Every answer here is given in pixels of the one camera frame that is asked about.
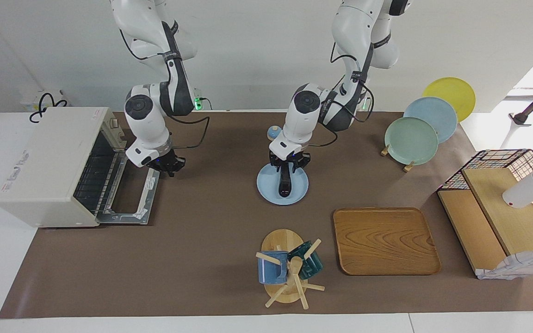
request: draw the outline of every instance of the wooden board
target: wooden board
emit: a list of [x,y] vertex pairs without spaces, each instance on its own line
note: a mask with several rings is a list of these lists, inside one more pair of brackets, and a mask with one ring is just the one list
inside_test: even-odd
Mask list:
[[470,190],[439,191],[472,269],[493,270],[507,256]]
[[510,207],[503,192],[517,181],[509,169],[466,169],[464,177],[507,255],[533,251],[533,205]]
[[[291,251],[294,248],[303,244],[302,238],[288,229],[279,229],[267,234],[267,236],[262,241],[262,246],[260,247],[261,251]],[[265,284],[266,293],[269,297],[273,297],[275,293],[283,285],[281,284]],[[286,291],[277,297],[277,302],[279,303],[293,303],[300,299],[300,293],[297,292],[296,288],[288,288]]]
[[441,269],[427,221],[416,208],[334,213],[341,268],[349,275],[431,275]]

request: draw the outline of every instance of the blue plate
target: blue plate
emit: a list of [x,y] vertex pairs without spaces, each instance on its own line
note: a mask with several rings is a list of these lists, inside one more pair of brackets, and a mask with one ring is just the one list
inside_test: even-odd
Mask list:
[[458,126],[458,116],[453,107],[438,97],[417,99],[406,108],[404,116],[429,123],[437,132],[440,143],[450,139]]
[[[289,165],[289,171],[293,169],[292,164]],[[256,187],[258,192],[273,204],[279,206],[287,206],[294,204],[305,197],[307,193],[309,182],[307,175],[303,169],[297,169],[295,173],[291,173],[291,193],[287,198],[279,195],[279,173],[277,168],[267,164],[260,170],[258,177],[256,177]]]

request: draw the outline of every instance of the brown table mat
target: brown table mat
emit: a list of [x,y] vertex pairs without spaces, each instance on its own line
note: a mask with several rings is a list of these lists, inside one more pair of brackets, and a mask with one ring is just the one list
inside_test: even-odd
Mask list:
[[[339,133],[334,145],[309,148],[307,196],[278,207],[261,198],[256,175],[268,163],[266,130],[282,125],[285,114],[213,114],[203,145],[179,151],[186,167],[175,179],[160,182],[150,225],[39,230],[0,318],[533,310],[533,276],[513,281],[475,278],[434,193],[474,154],[461,127],[431,162],[404,173],[404,165],[379,156],[385,129],[401,116],[376,112],[367,123]],[[201,124],[169,124],[176,145],[201,137]],[[319,127],[313,143],[330,137]],[[140,184],[127,177],[119,201],[138,192]],[[343,274],[332,225],[333,211],[343,207],[421,209],[441,272]],[[310,282],[326,286],[326,291],[307,292],[307,311],[299,302],[264,307],[269,297],[258,283],[254,255],[264,237],[281,228],[304,240],[322,239],[318,255],[324,270]]]
[[440,259],[416,208],[347,208],[333,215],[339,264],[348,275],[431,275]]

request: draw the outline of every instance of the white cloth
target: white cloth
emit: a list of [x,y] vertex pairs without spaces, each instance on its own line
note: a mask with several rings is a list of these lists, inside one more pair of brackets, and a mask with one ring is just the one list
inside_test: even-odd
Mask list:
[[516,253],[505,258],[494,270],[476,270],[476,276],[484,279],[524,278],[533,275],[533,251]]

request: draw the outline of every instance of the wire basket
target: wire basket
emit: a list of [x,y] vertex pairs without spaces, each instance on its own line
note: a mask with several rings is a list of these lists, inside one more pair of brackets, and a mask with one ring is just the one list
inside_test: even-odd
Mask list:
[[466,169],[507,168],[519,181],[533,172],[533,150],[483,150],[446,181],[438,191],[469,190],[462,173]]

